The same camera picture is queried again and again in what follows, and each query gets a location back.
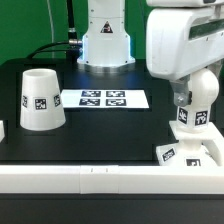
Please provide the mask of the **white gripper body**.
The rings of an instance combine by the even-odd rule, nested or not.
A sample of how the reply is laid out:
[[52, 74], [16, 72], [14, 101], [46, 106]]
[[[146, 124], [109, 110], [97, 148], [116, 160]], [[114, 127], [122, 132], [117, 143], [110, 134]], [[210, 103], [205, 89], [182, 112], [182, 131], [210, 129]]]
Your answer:
[[146, 62], [153, 77], [177, 80], [224, 59], [224, 9], [157, 8], [147, 21]]

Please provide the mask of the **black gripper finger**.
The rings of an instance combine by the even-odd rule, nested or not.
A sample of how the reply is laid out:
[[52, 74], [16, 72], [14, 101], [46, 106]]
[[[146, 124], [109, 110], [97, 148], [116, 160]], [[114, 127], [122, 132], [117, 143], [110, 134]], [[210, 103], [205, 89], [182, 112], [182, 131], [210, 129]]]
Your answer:
[[187, 75], [175, 81], [171, 81], [176, 106], [187, 106], [191, 103], [191, 91], [189, 90], [190, 76]]

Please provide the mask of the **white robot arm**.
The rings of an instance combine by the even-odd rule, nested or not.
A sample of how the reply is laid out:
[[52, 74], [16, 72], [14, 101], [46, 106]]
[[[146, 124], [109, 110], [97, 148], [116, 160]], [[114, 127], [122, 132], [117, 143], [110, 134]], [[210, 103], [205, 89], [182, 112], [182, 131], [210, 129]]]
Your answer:
[[[146, 2], [154, 8], [146, 27], [147, 68], [172, 83], [176, 105], [188, 105], [187, 76], [224, 59], [224, 0]], [[124, 14], [125, 0], [88, 0], [80, 67], [112, 72], [135, 62]]]

